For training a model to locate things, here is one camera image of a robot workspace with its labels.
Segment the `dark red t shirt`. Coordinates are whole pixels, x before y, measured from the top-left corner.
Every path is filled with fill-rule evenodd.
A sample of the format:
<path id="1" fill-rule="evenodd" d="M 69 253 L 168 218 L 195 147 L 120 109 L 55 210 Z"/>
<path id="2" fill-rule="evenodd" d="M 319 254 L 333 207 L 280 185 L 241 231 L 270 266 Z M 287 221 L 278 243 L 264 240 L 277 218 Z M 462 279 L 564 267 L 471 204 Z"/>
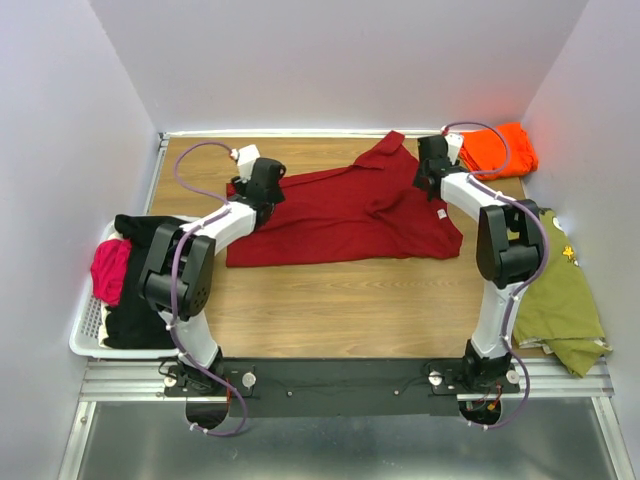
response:
<path id="1" fill-rule="evenodd" d="M 391 131 L 349 166 L 283 178 L 284 202 L 228 247 L 227 267 L 458 257 L 463 235 L 444 202 L 414 187 L 404 140 Z"/>

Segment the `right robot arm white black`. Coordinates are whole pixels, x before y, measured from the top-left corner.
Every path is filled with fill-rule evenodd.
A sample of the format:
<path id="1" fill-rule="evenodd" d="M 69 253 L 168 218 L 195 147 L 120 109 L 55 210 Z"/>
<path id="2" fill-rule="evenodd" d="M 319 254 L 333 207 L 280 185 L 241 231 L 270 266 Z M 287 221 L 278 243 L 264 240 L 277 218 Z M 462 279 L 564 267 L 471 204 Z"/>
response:
<path id="1" fill-rule="evenodd" d="M 511 337 L 524 293 L 545 261 L 545 230 L 533 201 L 517 201 L 479 182 L 457 163 L 457 134 L 417 140 L 413 185 L 477 222 L 476 265 L 484 292 L 476 329 L 460 358 L 433 360 L 429 381 L 436 395 L 519 390 Z"/>

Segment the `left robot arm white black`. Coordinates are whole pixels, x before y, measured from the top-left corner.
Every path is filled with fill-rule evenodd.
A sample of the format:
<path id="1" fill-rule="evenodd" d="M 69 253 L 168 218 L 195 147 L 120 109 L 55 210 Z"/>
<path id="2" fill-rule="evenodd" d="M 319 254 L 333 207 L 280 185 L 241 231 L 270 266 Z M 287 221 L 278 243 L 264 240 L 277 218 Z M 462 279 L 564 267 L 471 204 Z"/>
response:
<path id="1" fill-rule="evenodd" d="M 252 156 L 237 165 L 234 194 L 221 208 L 179 226 L 158 226 L 138 281 L 139 296 L 165 322 L 179 360 L 190 366 L 187 382 L 201 395 L 214 393 L 222 380 L 220 349 L 204 314 L 216 255 L 265 225 L 285 200 L 281 162 Z"/>

